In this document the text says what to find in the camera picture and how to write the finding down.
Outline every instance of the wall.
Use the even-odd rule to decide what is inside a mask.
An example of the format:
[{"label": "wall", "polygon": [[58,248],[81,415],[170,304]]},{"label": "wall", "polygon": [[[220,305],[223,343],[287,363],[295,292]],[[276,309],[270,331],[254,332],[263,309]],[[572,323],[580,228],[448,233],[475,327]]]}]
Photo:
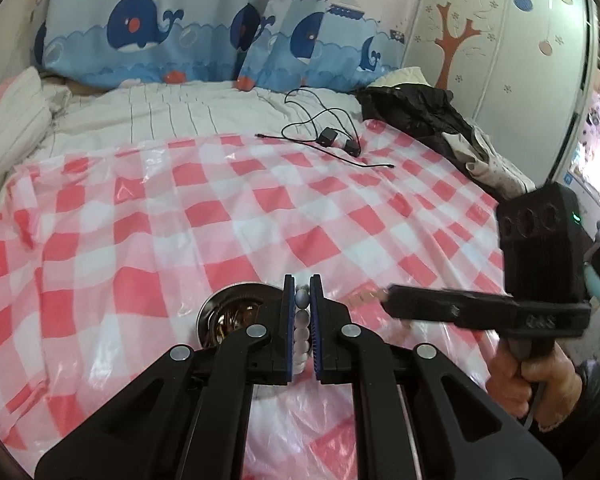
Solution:
[{"label": "wall", "polygon": [[586,0],[422,0],[405,66],[536,184],[568,130],[586,62]]}]

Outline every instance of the plastic tablecloth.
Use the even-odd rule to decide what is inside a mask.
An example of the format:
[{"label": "plastic tablecloth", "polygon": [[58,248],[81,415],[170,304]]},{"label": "plastic tablecloth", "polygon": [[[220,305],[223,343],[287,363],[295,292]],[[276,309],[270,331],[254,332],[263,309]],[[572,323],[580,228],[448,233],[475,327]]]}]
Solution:
[{"label": "plastic tablecloth", "polygon": [[[225,285],[319,273],[336,300],[389,283],[501,291],[494,201],[384,123],[365,123],[362,148],[358,162],[395,168],[231,134],[19,167],[0,211],[0,438],[20,464],[33,473],[172,345],[197,348],[199,309]],[[484,384],[492,335],[408,330],[377,303],[351,315]],[[356,477],[350,388],[312,370],[255,389],[246,478]]]}]

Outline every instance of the person's arm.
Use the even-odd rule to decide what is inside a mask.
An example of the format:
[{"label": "person's arm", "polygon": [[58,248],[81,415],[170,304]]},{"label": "person's arm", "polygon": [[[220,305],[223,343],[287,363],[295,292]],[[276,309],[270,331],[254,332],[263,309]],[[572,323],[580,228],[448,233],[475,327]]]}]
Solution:
[{"label": "person's arm", "polygon": [[549,357],[518,365],[501,342],[489,370],[487,391],[516,418],[528,413],[530,383],[545,382],[532,433],[555,455],[568,479],[600,478],[599,365],[589,362],[575,370],[558,345]]}]

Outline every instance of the metal screw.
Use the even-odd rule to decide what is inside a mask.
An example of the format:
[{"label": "metal screw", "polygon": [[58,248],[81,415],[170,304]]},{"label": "metal screw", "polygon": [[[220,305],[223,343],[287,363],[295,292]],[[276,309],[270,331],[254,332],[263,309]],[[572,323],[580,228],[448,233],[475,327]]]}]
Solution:
[{"label": "metal screw", "polygon": [[251,325],[247,329],[247,335],[249,337],[263,337],[267,333],[267,328],[264,325]]},{"label": "metal screw", "polygon": [[438,354],[438,351],[436,350],[435,346],[427,344],[418,346],[416,352],[423,359],[433,359]]},{"label": "metal screw", "polygon": [[342,332],[342,335],[347,337],[358,337],[360,334],[362,334],[360,327],[354,324],[345,325],[340,329],[340,331]]},{"label": "metal screw", "polygon": [[191,355],[191,350],[188,346],[179,345],[174,346],[169,352],[169,357],[174,361],[184,361]]}]

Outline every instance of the tree decal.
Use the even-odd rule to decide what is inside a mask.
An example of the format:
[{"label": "tree decal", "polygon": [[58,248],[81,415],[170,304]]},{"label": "tree decal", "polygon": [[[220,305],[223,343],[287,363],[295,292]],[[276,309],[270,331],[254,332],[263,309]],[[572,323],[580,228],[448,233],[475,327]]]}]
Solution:
[{"label": "tree decal", "polygon": [[457,38],[451,34],[448,26],[449,9],[451,8],[451,2],[447,2],[446,6],[436,4],[440,17],[442,18],[442,38],[436,39],[435,43],[445,53],[445,61],[436,83],[436,88],[446,89],[449,83],[449,71],[451,70],[451,62],[456,55],[456,52],[460,46],[469,38],[473,36],[480,36],[481,30],[474,29],[474,20],[467,19],[464,25],[464,31]]}]

